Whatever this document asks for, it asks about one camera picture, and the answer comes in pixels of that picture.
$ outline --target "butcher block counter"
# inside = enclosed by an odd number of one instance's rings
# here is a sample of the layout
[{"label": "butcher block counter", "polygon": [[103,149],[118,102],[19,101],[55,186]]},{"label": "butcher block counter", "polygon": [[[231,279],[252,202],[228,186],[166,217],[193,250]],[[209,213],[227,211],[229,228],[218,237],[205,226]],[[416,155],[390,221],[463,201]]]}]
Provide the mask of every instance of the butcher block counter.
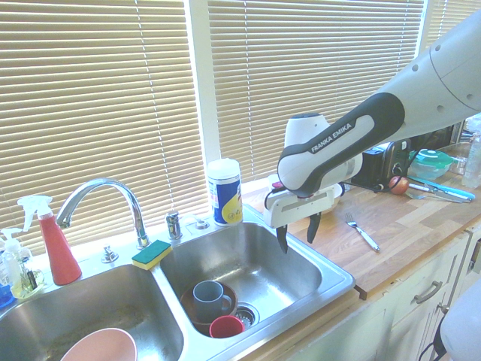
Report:
[{"label": "butcher block counter", "polygon": [[[288,232],[348,271],[356,282],[350,291],[311,317],[298,323],[242,360],[276,359],[276,355],[316,330],[324,332],[351,313],[366,308],[402,274],[415,268],[464,230],[481,220],[481,189],[461,185],[461,176],[447,172],[439,184],[467,190],[476,195],[471,203],[433,199],[411,199],[406,195],[373,193],[351,186],[337,206],[322,214],[312,244],[306,242],[309,219],[289,224]],[[263,212],[267,189],[244,196],[244,203]],[[413,194],[421,194],[410,189]],[[381,248],[374,252],[368,243],[345,222],[350,212],[358,225]]]}]

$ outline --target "dish soap bottle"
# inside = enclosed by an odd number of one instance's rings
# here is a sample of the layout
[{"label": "dish soap bottle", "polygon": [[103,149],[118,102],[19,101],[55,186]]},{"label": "dish soap bottle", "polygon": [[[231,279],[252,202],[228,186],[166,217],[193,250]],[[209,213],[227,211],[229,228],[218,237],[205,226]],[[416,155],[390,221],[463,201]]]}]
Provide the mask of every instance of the dish soap bottle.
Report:
[{"label": "dish soap bottle", "polygon": [[2,260],[8,274],[8,282],[12,294],[16,299],[26,299],[36,294],[44,286],[44,274],[40,270],[32,270],[30,261],[32,252],[22,247],[14,233],[22,232],[20,228],[6,228],[0,230],[7,239]]},{"label": "dish soap bottle", "polygon": [[10,291],[10,284],[8,284],[8,273],[7,267],[3,263],[3,253],[4,251],[0,250],[0,310],[15,300],[14,295]]}]

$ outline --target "sponge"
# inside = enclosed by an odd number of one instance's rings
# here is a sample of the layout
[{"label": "sponge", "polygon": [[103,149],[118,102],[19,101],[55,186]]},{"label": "sponge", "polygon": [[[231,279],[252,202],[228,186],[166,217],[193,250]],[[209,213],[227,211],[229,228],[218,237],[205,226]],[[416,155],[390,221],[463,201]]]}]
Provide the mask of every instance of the sponge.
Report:
[{"label": "sponge", "polygon": [[132,265],[136,265],[137,267],[148,271],[171,251],[172,246],[169,243],[157,240],[133,256]]}]

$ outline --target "toaster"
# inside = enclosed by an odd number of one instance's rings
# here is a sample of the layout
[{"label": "toaster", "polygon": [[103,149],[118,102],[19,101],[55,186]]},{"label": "toaster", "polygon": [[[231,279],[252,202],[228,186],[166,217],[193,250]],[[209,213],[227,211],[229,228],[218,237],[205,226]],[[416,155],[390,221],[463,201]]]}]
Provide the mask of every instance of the toaster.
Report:
[{"label": "toaster", "polygon": [[362,167],[351,183],[367,188],[387,187],[395,175],[406,174],[411,140],[391,141],[372,147],[362,154]]}]

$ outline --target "red spray bottle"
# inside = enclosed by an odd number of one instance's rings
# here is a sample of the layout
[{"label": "red spray bottle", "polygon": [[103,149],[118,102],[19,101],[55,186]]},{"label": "red spray bottle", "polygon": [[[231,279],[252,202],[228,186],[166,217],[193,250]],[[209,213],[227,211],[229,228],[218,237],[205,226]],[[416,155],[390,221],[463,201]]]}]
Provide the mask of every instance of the red spray bottle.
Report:
[{"label": "red spray bottle", "polygon": [[27,196],[18,200],[25,210],[25,225],[23,231],[29,230],[33,215],[37,213],[40,229],[45,241],[53,282],[62,286],[77,280],[82,271],[77,260],[72,255],[67,239],[55,221],[55,216],[49,207],[52,197]]}]

